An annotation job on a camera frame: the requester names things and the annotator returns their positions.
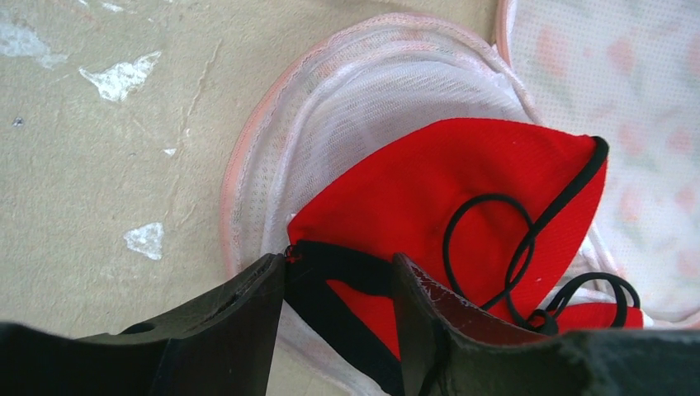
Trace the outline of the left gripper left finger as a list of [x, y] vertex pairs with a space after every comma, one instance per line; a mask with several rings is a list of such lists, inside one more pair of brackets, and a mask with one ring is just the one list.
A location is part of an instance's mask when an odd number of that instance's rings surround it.
[[4, 395], [264, 395], [284, 295], [267, 254], [203, 295], [118, 334], [69, 339], [1, 325]]

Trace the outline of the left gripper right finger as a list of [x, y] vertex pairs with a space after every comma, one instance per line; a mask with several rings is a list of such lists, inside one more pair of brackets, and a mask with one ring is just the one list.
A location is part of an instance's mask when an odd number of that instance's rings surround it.
[[506, 323], [404, 254], [392, 290], [408, 395], [696, 395], [696, 330], [546, 337]]

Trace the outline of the red bra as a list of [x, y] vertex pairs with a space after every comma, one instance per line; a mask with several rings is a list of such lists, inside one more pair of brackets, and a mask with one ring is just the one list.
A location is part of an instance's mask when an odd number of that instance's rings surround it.
[[546, 336], [641, 328], [624, 279], [564, 280], [603, 193], [608, 143], [508, 120], [440, 120], [380, 148], [287, 228], [286, 302], [343, 359], [404, 393], [391, 297], [403, 253], [487, 313]]

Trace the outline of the floral mesh laundry bag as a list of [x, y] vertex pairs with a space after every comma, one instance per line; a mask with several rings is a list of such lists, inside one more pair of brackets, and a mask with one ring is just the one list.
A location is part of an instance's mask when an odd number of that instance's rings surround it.
[[277, 80], [235, 145], [221, 199], [229, 273], [282, 250], [291, 218], [351, 166], [453, 116], [602, 135], [608, 184], [565, 279], [624, 277], [646, 328], [698, 329], [696, 1], [502, 1], [494, 45], [410, 13], [324, 40]]

